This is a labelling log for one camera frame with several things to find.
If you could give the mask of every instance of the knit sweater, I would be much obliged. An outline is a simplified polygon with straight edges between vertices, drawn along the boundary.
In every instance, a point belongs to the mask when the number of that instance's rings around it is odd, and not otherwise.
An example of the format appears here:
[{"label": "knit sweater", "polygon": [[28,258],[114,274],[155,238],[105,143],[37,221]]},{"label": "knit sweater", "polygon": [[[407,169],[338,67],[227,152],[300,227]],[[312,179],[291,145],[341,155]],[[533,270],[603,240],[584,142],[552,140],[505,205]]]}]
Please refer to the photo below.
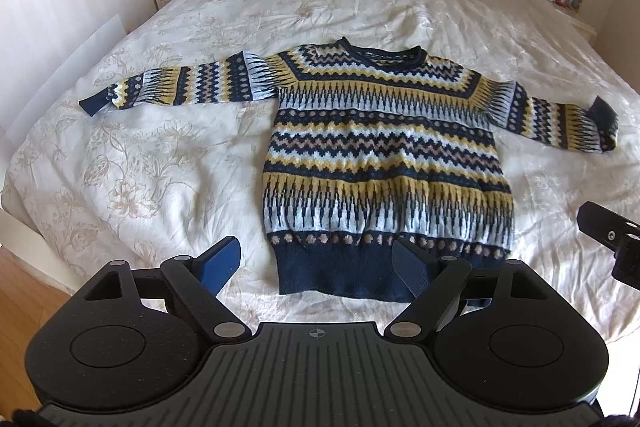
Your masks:
[{"label": "knit sweater", "polygon": [[264,228],[280,292],[386,301],[413,296],[392,268],[407,237],[430,253],[495,267],[511,253],[513,197],[492,125],[554,147],[606,152],[617,117],[529,96],[420,47],[308,44],[157,68],[82,100],[125,109],[278,98],[263,173]]}]

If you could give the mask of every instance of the bed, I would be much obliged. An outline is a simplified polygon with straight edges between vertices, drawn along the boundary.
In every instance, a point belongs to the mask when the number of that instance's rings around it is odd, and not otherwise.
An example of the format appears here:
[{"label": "bed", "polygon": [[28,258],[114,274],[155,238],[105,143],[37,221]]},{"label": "bed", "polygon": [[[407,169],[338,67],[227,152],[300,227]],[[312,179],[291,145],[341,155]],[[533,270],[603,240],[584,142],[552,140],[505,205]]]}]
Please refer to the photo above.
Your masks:
[{"label": "bed", "polygon": [[553,150],[500,130],[495,137],[514,194],[514,255],[607,342],[638,330],[638,293],[610,277],[611,256],[578,233],[575,216],[592,200],[640,219],[640,100],[545,0],[174,0],[33,127],[6,175],[2,206],[10,216],[0,217],[0,242],[32,273],[73,291],[111,259],[158,266],[235,235],[241,269],[219,297],[252,328],[260,321],[362,320],[383,328],[405,305],[278,295],[260,211],[275,101],[142,105],[93,118],[78,106],[148,68],[240,50],[269,55],[341,36],[389,50],[421,45],[555,102],[589,107],[603,96],[620,118],[612,153]]}]

